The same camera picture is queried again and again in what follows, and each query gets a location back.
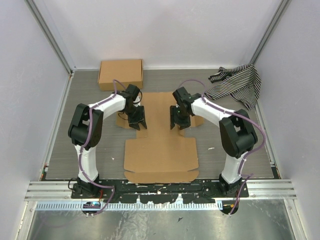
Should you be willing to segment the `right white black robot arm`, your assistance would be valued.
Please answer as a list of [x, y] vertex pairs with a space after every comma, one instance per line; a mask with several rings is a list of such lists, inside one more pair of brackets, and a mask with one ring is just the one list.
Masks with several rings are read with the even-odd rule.
[[176, 104], [170, 106], [170, 128], [184, 130], [191, 126], [191, 117], [206, 119], [219, 127], [222, 147], [226, 153], [224, 169], [219, 175], [219, 190], [232, 197], [242, 182], [245, 154], [258, 142], [257, 134], [248, 113], [230, 110], [210, 102], [199, 93], [190, 94], [184, 87], [172, 93]]

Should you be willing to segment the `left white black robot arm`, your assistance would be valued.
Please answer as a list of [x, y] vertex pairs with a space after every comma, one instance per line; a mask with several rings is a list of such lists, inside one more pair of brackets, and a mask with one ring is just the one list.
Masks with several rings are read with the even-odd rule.
[[97, 197], [103, 185], [99, 184], [99, 173], [96, 165], [96, 146], [101, 140], [103, 122], [114, 113], [127, 115], [130, 128], [139, 131], [147, 128], [144, 106], [140, 104], [141, 90], [133, 84], [126, 89], [115, 90], [109, 97], [89, 105], [80, 103], [76, 106], [68, 128], [77, 153], [79, 173], [72, 190], [88, 198]]

